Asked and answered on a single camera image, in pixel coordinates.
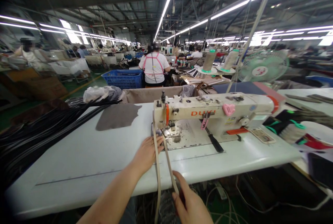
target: work table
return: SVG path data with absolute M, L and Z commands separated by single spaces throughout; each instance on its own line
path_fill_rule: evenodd
M 153 103 L 137 105 L 142 107 L 131 126 L 96 131 L 101 112 L 47 150 L 7 190 L 14 214 L 27 219 L 91 205 L 151 135 Z M 277 142 L 269 145 L 250 133 L 240 136 L 241 142 L 222 143 L 225 152 L 221 154 L 212 144 L 171 150 L 172 169 L 192 184 L 300 158 L 295 148 L 277 136 Z M 171 188 L 165 152 L 159 155 L 159 162 L 162 190 Z M 154 191 L 155 165 L 142 176 L 133 196 Z

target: metal pole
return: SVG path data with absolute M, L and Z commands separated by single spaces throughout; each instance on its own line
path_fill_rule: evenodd
M 194 13 L 195 13 L 195 17 L 197 18 L 197 21 L 199 21 L 198 15 L 197 15 L 197 11 L 195 10 L 195 6 L 194 6 L 193 0 L 191 0 L 191 2 L 192 2 L 193 10 L 194 10 Z
M 254 24 L 253 24 L 252 30 L 251 30 L 251 32 L 250 32 L 249 38 L 248 38 L 248 40 L 247 40 L 247 42 L 246 42 L 246 44 L 245 44 L 245 46 L 244 46 L 243 52 L 242 52 L 242 54 L 241 54 L 241 56 L 240 56 L 240 58 L 239 58 L 239 61 L 238 61 L 238 64 L 237 64 L 237 68 L 236 68 L 236 70 L 239 69 L 240 64 L 242 63 L 243 57 L 245 56 L 246 51 L 247 51 L 248 47 L 250 46 L 250 43 L 251 43 L 252 37 L 253 37 L 254 32 L 255 32 L 255 30 L 256 30 L 258 24 L 259 24 L 259 21 L 260 21 L 260 19 L 261 19 L 261 16 L 263 15 L 263 12 L 264 12 L 264 9 L 265 9 L 265 7 L 266 7 L 266 5 L 267 5 L 267 2 L 268 2 L 268 0 L 262 0 L 262 2 L 261 2 L 261 5 L 260 5 L 259 10 L 258 10 L 258 12 L 257 12 L 257 18 L 256 18 L 256 20 L 254 21 Z M 233 81 L 232 81 L 233 78 L 231 79 L 231 81 L 230 81 L 230 83 L 229 83 L 229 86 L 228 86 L 228 89 L 227 89 L 227 93 L 229 93 L 229 91 L 230 91 L 230 89 L 231 89 L 231 86 L 232 86 L 232 83 L 233 83 Z

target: sewing machine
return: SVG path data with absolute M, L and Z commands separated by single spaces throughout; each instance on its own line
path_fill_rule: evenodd
M 208 136 L 205 128 L 221 143 L 238 140 L 236 134 L 242 127 L 259 128 L 277 109 L 277 101 L 264 95 L 228 93 L 168 98 L 163 94 L 161 100 L 154 101 L 155 129 L 162 130 L 169 150 L 209 144 L 209 139 L 202 138 L 203 134 Z M 192 138 L 183 140 L 184 136 Z

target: thread spool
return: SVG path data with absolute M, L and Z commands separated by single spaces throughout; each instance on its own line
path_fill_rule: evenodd
M 296 143 L 306 134 L 306 127 L 294 120 L 291 120 L 294 124 L 289 124 L 281 133 L 280 137 L 289 144 Z
M 207 71 L 207 72 L 211 71 L 214 60 L 215 60 L 215 57 L 216 57 L 215 50 L 210 50 L 207 53 L 206 58 L 205 58 L 205 62 L 204 62 L 204 66 L 202 68 L 203 71 Z
M 239 50 L 237 50 L 237 49 L 234 49 L 229 53 L 229 55 L 225 59 L 224 65 L 223 65 L 224 71 L 229 71 L 231 69 L 232 65 L 236 61 L 236 58 L 238 58 L 238 55 L 239 55 Z

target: green fan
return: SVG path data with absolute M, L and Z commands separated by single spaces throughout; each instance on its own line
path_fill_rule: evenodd
M 245 58 L 238 75 L 242 82 L 272 82 L 289 67 L 289 60 L 281 51 L 257 52 Z

